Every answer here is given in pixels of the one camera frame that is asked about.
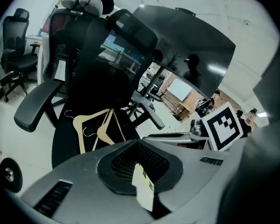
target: cushion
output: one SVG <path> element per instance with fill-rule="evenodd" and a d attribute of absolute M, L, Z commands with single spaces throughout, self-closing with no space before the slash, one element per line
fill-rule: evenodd
<path fill-rule="evenodd" d="M 37 56 L 30 54 L 19 56 L 8 63 L 8 69 L 17 72 L 29 71 L 36 67 Z"/>
<path fill-rule="evenodd" d="M 90 14 L 95 16 L 103 14 L 103 3 L 101 0 L 79 0 L 79 4 Z"/>
<path fill-rule="evenodd" d="M 73 9 L 77 3 L 78 0 L 61 0 L 62 6 L 64 6 L 67 9 Z"/>

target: air vent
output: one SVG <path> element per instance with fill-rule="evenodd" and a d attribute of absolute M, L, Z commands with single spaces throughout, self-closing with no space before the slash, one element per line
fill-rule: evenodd
<path fill-rule="evenodd" d="M 209 157 L 203 157 L 200 160 L 201 162 L 206 162 L 209 164 L 213 164 L 213 165 L 218 165 L 220 166 L 223 163 L 223 160 L 221 159 L 213 159 L 213 158 L 209 158 Z"/>
<path fill-rule="evenodd" d="M 34 207 L 35 210 L 47 217 L 52 217 L 63 199 L 69 192 L 72 183 L 59 181 L 42 200 Z"/>
<path fill-rule="evenodd" d="M 119 154 L 111 162 L 114 174 L 132 183 L 136 163 L 140 163 L 153 183 L 169 169 L 169 162 L 146 146 L 136 143 Z"/>

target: white paper tag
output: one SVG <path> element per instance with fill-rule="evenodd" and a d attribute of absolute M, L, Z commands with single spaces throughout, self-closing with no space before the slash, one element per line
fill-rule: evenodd
<path fill-rule="evenodd" d="M 132 185 L 136 187 L 136 198 L 140 206 L 149 211 L 153 211 L 154 184 L 147 176 L 143 167 L 138 163 L 135 165 Z"/>
<path fill-rule="evenodd" d="M 59 60 L 54 79 L 65 81 L 65 65 L 66 65 L 65 61 Z"/>

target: chair caster wheel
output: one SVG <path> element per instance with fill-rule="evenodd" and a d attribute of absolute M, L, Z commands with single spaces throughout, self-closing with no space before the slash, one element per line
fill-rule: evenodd
<path fill-rule="evenodd" d="M 19 165 L 11 158 L 5 158 L 1 164 L 3 186 L 14 193 L 22 189 L 23 177 Z"/>

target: clothes hanger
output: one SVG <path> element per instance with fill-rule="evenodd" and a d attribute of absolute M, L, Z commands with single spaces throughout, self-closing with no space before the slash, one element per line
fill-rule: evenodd
<path fill-rule="evenodd" d="M 115 117 L 115 119 L 116 119 L 117 126 L 118 126 L 118 128 L 119 128 L 119 130 L 120 130 L 120 133 L 121 133 L 121 135 L 122 135 L 122 138 L 123 138 L 124 141 L 126 140 L 125 137 L 124 137 L 124 135 L 123 135 L 123 133 L 122 133 L 122 130 L 121 130 L 121 128 L 120 128 L 120 125 L 119 125 L 119 122 L 118 122 L 118 120 L 117 120 L 115 111 L 114 111 L 114 109 L 111 109 L 111 111 L 109 112 L 107 121 L 106 121 L 100 128 L 98 128 L 98 131 L 97 131 L 98 138 L 99 138 L 100 140 L 102 140 L 103 142 L 105 142 L 105 143 L 107 143 L 107 144 L 110 144 L 110 145 L 114 144 L 114 142 L 113 142 L 112 139 L 110 139 L 109 136 L 106 134 L 106 131 L 107 131 L 107 128 L 108 128 L 108 125 L 109 125 L 109 123 L 110 123 L 110 120 L 111 120 L 111 117 L 112 117 L 112 114 L 113 114 L 113 113 L 114 113 L 114 117 Z"/>
<path fill-rule="evenodd" d="M 98 138 L 100 140 L 102 140 L 103 142 L 107 143 L 107 144 L 114 144 L 114 142 L 112 141 L 112 139 L 109 138 L 109 136 L 106 134 L 108 125 L 110 123 L 112 114 L 114 112 L 114 109 L 111 109 L 111 111 L 109 112 L 107 121 L 100 127 L 98 128 L 97 134 L 98 134 Z"/>
<path fill-rule="evenodd" d="M 107 116 L 108 116 L 108 113 L 109 113 L 109 112 L 107 112 L 107 114 L 106 114 L 106 116 L 105 116 L 105 118 L 104 118 L 104 121 L 103 121 L 102 125 L 103 125 L 104 122 L 106 121 L 106 118 L 107 118 Z M 95 148 L 96 148 L 96 146 L 97 146 L 97 143 L 98 143 L 98 136 L 97 136 L 97 138 L 95 139 L 95 142 L 94 142 L 94 145 L 93 145 L 93 148 L 92 148 L 93 151 L 95 150 Z"/>
<path fill-rule="evenodd" d="M 84 140 L 83 140 L 83 129 L 82 129 L 82 123 L 93 119 L 97 116 L 100 116 L 103 113 L 109 112 L 110 109 L 105 109 L 102 110 L 100 112 L 97 112 L 95 114 L 92 115 L 78 115 L 74 118 L 73 121 L 73 126 L 76 130 L 76 132 L 78 133 L 78 139 L 79 139 L 79 146 L 80 146 L 80 154 L 84 154 L 85 153 L 85 146 L 84 146 Z"/>

